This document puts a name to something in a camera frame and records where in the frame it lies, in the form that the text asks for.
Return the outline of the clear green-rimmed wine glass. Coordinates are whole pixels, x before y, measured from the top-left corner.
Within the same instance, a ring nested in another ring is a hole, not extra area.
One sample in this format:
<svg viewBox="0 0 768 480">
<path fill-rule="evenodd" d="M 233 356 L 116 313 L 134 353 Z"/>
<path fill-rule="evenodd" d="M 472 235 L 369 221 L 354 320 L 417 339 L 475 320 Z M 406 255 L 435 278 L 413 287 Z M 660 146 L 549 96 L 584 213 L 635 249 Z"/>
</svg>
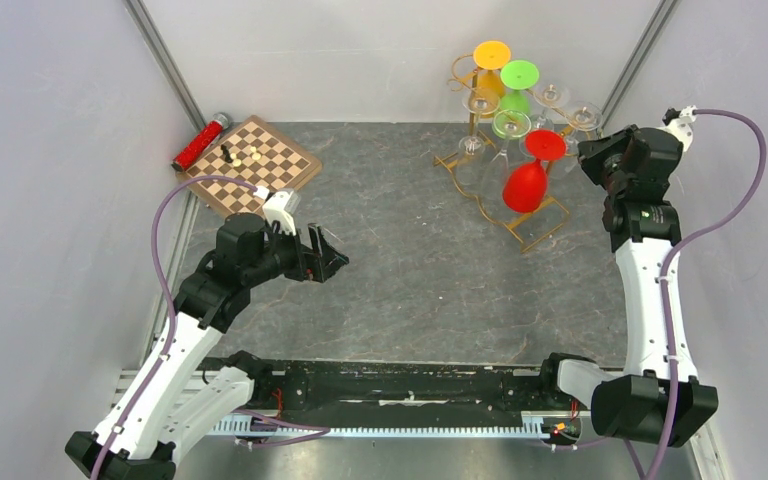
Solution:
<svg viewBox="0 0 768 480">
<path fill-rule="evenodd" d="M 487 163 L 479 184 L 479 197 L 483 207 L 501 202 L 502 189 L 511 170 L 510 146 L 530 132 L 532 122 L 530 117 L 520 110 L 502 109 L 494 115 L 491 128 L 499 139 L 499 144 Z"/>
</svg>

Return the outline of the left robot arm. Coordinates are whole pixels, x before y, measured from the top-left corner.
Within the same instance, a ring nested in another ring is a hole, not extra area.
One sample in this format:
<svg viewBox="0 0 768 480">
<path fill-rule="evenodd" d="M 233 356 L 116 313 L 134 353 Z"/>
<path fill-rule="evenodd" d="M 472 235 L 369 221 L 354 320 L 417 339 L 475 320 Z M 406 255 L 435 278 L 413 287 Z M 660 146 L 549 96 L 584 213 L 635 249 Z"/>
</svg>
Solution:
<svg viewBox="0 0 768 480">
<path fill-rule="evenodd" d="M 271 401 L 271 365 L 240 352 L 197 394 L 176 403 L 250 304 L 252 289 L 279 276 L 323 283 L 348 265 L 318 225 L 308 230 L 311 243 L 304 245 L 298 232 L 257 214 L 225 220 L 214 249 L 181 283 L 160 339 L 125 394 L 93 430 L 68 440 L 67 456 L 88 478 L 171 479 L 183 456 L 226 414 Z"/>
</svg>

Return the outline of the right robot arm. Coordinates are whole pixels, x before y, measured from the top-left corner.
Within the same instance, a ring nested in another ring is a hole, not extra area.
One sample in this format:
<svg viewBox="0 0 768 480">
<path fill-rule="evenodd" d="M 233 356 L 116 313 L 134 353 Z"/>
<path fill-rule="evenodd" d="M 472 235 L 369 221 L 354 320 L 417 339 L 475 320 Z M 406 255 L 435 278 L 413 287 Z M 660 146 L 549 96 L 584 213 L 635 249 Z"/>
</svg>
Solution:
<svg viewBox="0 0 768 480">
<path fill-rule="evenodd" d="M 597 434 L 683 446 L 716 412 L 715 387 L 700 383 L 686 343 L 677 288 L 681 239 L 676 209 L 666 200 L 669 177 L 693 141 L 690 123 L 631 125 L 578 145 L 578 161 L 606 192 L 603 226 L 620 270 L 627 319 L 621 374 L 594 361 L 553 353 L 540 368 L 537 392 L 551 408 L 573 399 L 591 412 Z"/>
</svg>

